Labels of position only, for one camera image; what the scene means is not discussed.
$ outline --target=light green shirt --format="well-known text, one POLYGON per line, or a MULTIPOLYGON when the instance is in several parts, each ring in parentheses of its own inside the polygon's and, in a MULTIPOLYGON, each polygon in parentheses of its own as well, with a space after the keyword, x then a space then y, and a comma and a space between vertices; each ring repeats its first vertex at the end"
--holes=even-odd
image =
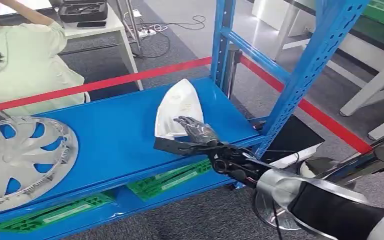
MULTIPOLYGON (((56 22, 49 26, 0 26, 0 103, 82 85, 85 79, 57 55, 66 44, 64 29, 56 22)), ((5 112, 10 116, 30 116, 84 101, 84 93, 79 93, 5 112)))

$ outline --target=blue shelf upright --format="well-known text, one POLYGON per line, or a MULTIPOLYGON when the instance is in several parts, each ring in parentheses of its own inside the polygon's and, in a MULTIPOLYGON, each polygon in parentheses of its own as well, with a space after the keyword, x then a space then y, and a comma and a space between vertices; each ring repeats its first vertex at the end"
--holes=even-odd
POLYGON ((293 72, 289 73, 232 31, 236 0, 218 0, 212 49, 211 78, 223 86, 227 49, 237 45, 265 71, 285 84, 271 113, 266 116, 262 142, 256 149, 261 157, 280 132, 313 81, 335 53, 369 0, 316 0, 316 31, 293 72))

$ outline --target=red rope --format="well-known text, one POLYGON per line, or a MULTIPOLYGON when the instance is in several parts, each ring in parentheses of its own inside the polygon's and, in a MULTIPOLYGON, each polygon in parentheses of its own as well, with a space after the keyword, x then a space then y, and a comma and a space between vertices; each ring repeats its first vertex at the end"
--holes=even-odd
POLYGON ((181 63, 169 65, 169 66, 157 67, 150 70, 141 71, 138 73, 132 73, 129 75, 118 76, 118 77, 114 77, 106 80, 92 82, 92 83, 84 84, 81 86, 74 86, 74 87, 46 92, 46 93, 42 93, 34 96, 24 97, 17 100, 2 102, 0 103, 0 110, 20 107, 27 104, 34 104, 34 103, 38 103, 46 100, 61 98, 61 97, 65 97, 73 94, 79 94, 83 92, 89 92, 97 89, 104 89, 104 88, 108 88, 108 87, 112 87, 120 84, 130 83, 130 82, 141 80, 141 79, 153 78, 153 77, 164 75, 164 74, 169 74, 169 73, 178 72, 178 71, 182 71, 190 68, 204 66, 210 63, 211 63, 211 57, 209 56, 209 57, 204 57, 204 58, 187 61, 187 62, 181 62, 181 63))
MULTIPOLYGON (((260 66, 255 64, 253 61, 249 60, 245 56, 242 56, 240 62, 249 68, 252 72, 257 74, 262 80, 266 81, 270 86, 276 89, 278 92, 281 92, 284 88, 284 85, 274 78, 272 75, 264 71, 260 66)), ((320 124, 329 129, 333 134, 344 140, 348 145, 353 147, 360 153, 367 153, 372 150, 372 147, 363 141, 361 138, 356 136, 350 130, 339 124, 333 118, 328 116, 326 113, 322 112, 320 109, 315 107, 309 101, 304 98, 298 104, 298 107, 304 110, 308 115, 312 116, 320 124)))

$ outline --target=blue shelf surface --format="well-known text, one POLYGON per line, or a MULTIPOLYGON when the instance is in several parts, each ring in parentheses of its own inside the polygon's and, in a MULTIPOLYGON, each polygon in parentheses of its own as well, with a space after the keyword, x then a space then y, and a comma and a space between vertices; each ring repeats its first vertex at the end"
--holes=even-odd
POLYGON ((126 186, 121 186, 116 189, 116 202, 82 212, 31 233, 0 232, 0 240, 57 240, 232 182, 233 180, 211 171, 148 201, 142 201, 126 186))
MULTIPOLYGON (((198 93, 205 122, 222 141, 245 144, 260 137, 210 78, 191 83, 198 93)), ((49 192, 23 206, 0 212, 0 222, 204 159, 205 156, 181 157, 153 148, 157 108, 169 88, 151 88, 39 114, 74 130, 79 142, 77 161, 49 192)), ((217 181, 206 183, 209 186, 217 181)))

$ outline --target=mobile phone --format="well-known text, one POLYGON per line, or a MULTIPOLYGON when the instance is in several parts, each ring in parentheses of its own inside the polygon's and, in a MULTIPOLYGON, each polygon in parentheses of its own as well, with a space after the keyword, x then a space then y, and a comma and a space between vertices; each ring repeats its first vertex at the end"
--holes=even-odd
POLYGON ((105 28, 107 25, 106 21, 83 21, 77 24, 79 29, 88 29, 88 28, 105 28))

